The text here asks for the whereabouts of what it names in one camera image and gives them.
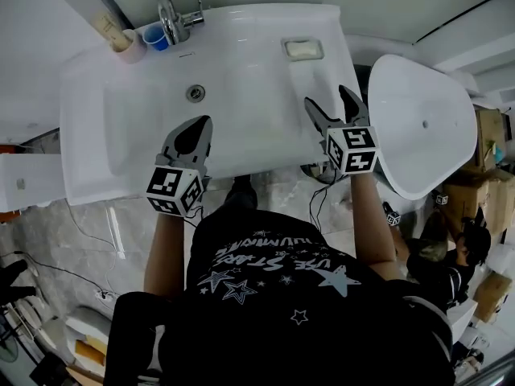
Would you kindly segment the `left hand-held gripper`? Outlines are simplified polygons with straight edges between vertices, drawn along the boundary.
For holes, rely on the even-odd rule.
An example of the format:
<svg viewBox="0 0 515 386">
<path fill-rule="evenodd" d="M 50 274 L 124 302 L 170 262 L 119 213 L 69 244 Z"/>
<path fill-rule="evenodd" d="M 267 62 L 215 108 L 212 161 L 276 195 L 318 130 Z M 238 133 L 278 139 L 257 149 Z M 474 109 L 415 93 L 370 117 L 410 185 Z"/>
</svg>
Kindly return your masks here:
<svg viewBox="0 0 515 386">
<path fill-rule="evenodd" d="M 186 217 L 201 199 L 210 180 L 205 160 L 211 151 L 212 131 L 212 119 L 202 115 L 167 135 L 146 189 L 146 198 L 157 212 Z"/>
</svg>

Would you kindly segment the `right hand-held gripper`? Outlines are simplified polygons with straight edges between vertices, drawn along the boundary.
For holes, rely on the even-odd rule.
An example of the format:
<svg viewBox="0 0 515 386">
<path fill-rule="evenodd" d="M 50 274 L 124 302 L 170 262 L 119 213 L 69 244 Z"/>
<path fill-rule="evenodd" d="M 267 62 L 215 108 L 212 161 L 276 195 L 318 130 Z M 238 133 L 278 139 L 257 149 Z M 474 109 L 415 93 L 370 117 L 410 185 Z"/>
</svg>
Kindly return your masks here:
<svg viewBox="0 0 515 386">
<path fill-rule="evenodd" d="M 340 84 L 339 93 L 346 124 L 353 127 L 343 127 L 342 120 L 330 118 L 309 97 L 304 98 L 304 108 L 325 140 L 325 154 L 341 174 L 371 173 L 380 148 L 375 129 L 369 126 L 368 108 L 350 88 Z"/>
</svg>

